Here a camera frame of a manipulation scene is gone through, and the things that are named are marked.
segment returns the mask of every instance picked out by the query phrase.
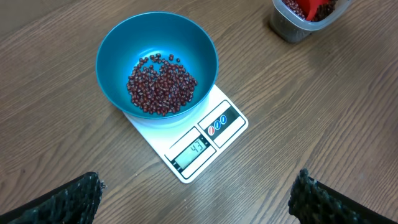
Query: plastic container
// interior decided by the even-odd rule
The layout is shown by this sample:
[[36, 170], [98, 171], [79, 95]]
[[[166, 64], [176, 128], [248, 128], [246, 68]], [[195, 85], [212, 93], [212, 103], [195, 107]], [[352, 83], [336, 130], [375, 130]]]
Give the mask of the plastic container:
[[269, 21], [271, 29], [286, 41], [296, 43], [312, 32], [323, 29], [334, 22], [348, 8], [352, 0], [338, 0], [335, 11], [320, 22], [310, 22], [302, 19], [290, 10], [282, 0], [272, 1], [275, 9]]

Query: white kitchen scale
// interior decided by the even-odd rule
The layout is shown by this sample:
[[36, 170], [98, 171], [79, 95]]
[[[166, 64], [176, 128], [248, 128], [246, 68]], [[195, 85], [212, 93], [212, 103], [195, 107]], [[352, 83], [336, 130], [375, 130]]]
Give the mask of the white kitchen scale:
[[199, 105], [179, 116], [143, 119], [125, 115], [186, 184], [210, 165], [249, 124], [216, 85]]

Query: blue bowl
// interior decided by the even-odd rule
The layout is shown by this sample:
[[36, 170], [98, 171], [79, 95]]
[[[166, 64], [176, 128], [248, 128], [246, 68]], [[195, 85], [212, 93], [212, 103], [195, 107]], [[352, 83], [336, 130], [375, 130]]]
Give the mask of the blue bowl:
[[[166, 116], [144, 113], [131, 103], [126, 84], [140, 58], [160, 53], [174, 54], [198, 81], [193, 99], [178, 113]], [[159, 71], [160, 65], [154, 64]], [[189, 111], [209, 94], [218, 73], [218, 56], [209, 35], [196, 23], [169, 12], [147, 12], [114, 27], [99, 47], [96, 65], [99, 86], [110, 102], [124, 112], [147, 119], [169, 118]]]

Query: adzuki bean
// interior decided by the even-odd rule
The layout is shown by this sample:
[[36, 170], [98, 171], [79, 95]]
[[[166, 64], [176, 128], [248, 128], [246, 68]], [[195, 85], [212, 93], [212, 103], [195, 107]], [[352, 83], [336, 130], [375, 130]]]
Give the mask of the adzuki bean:
[[181, 106], [192, 101], [193, 91], [198, 81], [189, 73], [185, 73], [183, 65], [172, 64], [166, 59], [160, 59], [161, 54], [151, 55], [153, 63], [162, 63], [159, 72], [153, 65], [141, 67], [149, 58], [140, 58], [137, 66], [129, 76], [127, 90], [131, 95], [131, 103], [145, 113], [161, 114], [176, 113]]

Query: wooden table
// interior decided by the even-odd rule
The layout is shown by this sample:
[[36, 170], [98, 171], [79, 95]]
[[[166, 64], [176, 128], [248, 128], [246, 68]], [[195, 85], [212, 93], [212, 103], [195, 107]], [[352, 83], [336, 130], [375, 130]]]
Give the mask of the wooden table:
[[[217, 85], [249, 127], [181, 184], [102, 94], [95, 56], [118, 22], [172, 11], [201, 25]], [[398, 1], [355, 1], [287, 44], [271, 0], [0, 0], [0, 213], [89, 171], [96, 223], [298, 223], [299, 170], [398, 221]]]

